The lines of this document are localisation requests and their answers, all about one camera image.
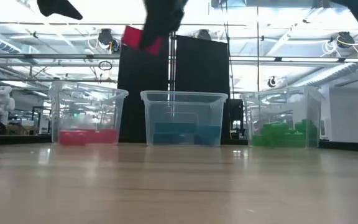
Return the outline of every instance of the blue objects in bin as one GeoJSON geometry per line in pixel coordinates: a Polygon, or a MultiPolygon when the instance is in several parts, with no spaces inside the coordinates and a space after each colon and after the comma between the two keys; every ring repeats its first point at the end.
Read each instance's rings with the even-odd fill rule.
{"type": "Polygon", "coordinates": [[[200,125],[197,134],[194,136],[195,144],[213,146],[220,141],[221,127],[211,125],[200,125]]]}
{"type": "Polygon", "coordinates": [[[154,144],[181,144],[184,138],[180,134],[156,133],[153,136],[154,144]]]}
{"type": "Polygon", "coordinates": [[[197,129],[194,123],[156,123],[155,133],[195,133],[197,129]]]}
{"type": "Polygon", "coordinates": [[[183,144],[184,134],[195,134],[194,144],[213,146],[220,141],[221,127],[194,123],[155,123],[154,144],[183,144]]]}

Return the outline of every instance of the wooden table surface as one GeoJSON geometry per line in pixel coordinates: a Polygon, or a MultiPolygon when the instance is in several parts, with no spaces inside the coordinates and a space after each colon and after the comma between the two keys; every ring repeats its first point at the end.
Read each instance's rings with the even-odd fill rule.
{"type": "Polygon", "coordinates": [[[358,152],[0,146],[0,223],[358,223],[358,152]]]}

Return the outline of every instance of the black partition panel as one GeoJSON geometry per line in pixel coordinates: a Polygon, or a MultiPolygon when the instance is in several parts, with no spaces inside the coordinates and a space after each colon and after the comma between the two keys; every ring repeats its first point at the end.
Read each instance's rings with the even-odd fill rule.
{"type": "MultiPolygon", "coordinates": [[[[229,95],[227,44],[177,36],[175,91],[229,95]]],[[[229,139],[229,100],[223,109],[222,139],[229,139]]]]}
{"type": "Polygon", "coordinates": [[[122,110],[120,142],[146,142],[144,103],[140,92],[168,90],[168,39],[159,57],[122,46],[118,88],[127,90],[122,110]]]}

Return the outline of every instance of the green objects in bin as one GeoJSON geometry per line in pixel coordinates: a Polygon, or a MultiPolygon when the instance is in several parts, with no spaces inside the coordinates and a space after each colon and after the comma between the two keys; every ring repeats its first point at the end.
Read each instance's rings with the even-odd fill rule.
{"type": "Polygon", "coordinates": [[[261,147],[306,147],[306,134],[309,135],[309,146],[315,147],[318,135],[317,127],[310,120],[304,119],[295,124],[295,129],[286,123],[267,123],[260,130],[260,135],[252,137],[252,144],[261,147]]]}

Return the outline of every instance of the clear plastic bin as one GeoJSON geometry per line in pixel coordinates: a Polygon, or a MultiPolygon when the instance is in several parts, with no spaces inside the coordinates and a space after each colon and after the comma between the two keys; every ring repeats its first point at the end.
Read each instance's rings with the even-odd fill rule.
{"type": "Polygon", "coordinates": [[[143,91],[148,145],[220,146],[224,93],[143,91]]]}
{"type": "Polygon", "coordinates": [[[125,90],[54,81],[52,141],[63,145],[117,144],[125,90]]]}
{"type": "Polygon", "coordinates": [[[312,87],[245,93],[250,146],[318,147],[322,94],[312,87]]]}

